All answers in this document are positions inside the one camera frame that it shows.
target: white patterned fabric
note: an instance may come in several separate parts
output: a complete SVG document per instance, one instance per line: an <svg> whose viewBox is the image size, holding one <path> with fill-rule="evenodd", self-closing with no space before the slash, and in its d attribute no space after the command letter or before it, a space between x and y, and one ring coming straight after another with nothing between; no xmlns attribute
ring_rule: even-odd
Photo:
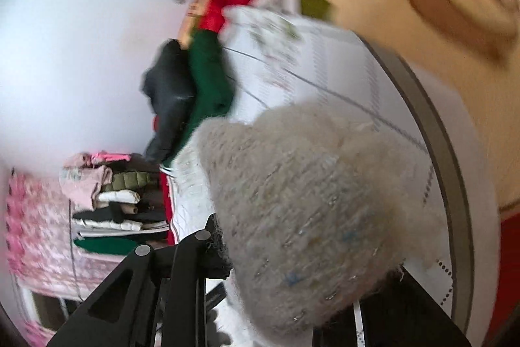
<svg viewBox="0 0 520 347"><path fill-rule="evenodd" d="M313 100L353 122L371 122L377 131L413 147L413 172L407 189L412 197L422 199L425 207L446 216L446 230L436 240L443 253L433 267L423 269L408 262L406 268L462 328L472 345L480 345L497 288L499 219L485 156L459 96L428 73L400 65L409 71L407 77L422 93L432 115L439 118L438 128L445 132L428 135L423 128L423 111L412 109L404 95L406 88L397 84L386 64L383 66L386 58L382 60L380 55L386 54L376 52L355 33L252 7L233 7L226 15L228 27L222 43L228 76L236 84L231 121L251 123L267 108ZM391 60L400 61L395 55ZM441 174L449 161L436 155L432 147L443 137L453 153L453 166L459 170L460 202L445 198L450 193L445 187L449 181ZM175 208L172 228L182 239L203 228L214 209L207 187L201 183L197 160L188 150L166 171L171 176Z"/></svg>

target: olive green fabric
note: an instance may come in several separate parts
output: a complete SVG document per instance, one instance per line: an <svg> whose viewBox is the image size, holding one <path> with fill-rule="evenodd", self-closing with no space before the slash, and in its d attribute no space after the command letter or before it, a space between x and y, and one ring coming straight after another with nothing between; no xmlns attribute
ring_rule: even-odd
<svg viewBox="0 0 520 347"><path fill-rule="evenodd" d="M172 166L175 155L206 118L226 116L233 102L233 89L224 72L222 46L218 33L199 30L189 47L190 72L197 87L195 105L173 154L163 165Z"/></svg>
<svg viewBox="0 0 520 347"><path fill-rule="evenodd" d="M112 182L110 184L105 184L104 186L102 186L101 191L136 191L140 188L145 188L147 186L157 187L158 184L159 183L157 177L146 172L121 172L118 174L114 174L112 177Z"/></svg>
<svg viewBox="0 0 520 347"><path fill-rule="evenodd" d="M300 0L302 15L317 20L330 21L331 4L328 0Z"/></svg>

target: knitted texture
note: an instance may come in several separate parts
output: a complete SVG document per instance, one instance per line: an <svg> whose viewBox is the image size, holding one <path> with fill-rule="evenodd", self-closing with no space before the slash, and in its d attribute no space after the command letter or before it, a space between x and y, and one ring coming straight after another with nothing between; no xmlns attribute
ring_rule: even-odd
<svg viewBox="0 0 520 347"><path fill-rule="evenodd" d="M253 126L205 121L192 140L243 307L287 344L372 290L440 227L407 198L404 148L314 105Z"/></svg>

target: clothing pile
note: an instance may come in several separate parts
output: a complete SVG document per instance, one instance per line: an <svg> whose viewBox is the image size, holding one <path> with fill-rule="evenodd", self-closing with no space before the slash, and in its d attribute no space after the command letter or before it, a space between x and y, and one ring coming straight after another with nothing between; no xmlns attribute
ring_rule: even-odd
<svg viewBox="0 0 520 347"><path fill-rule="evenodd" d="M223 9L249 2L210 0L188 50L181 49L177 40L163 45L142 85L156 114L155 136L146 148L148 161L170 167L204 119L229 112L233 89L225 74L218 34L225 23Z"/></svg>
<svg viewBox="0 0 520 347"><path fill-rule="evenodd" d="M127 255L141 243L165 246L168 223L159 168L138 154L79 153L60 173L71 201L74 244L86 252Z"/></svg>

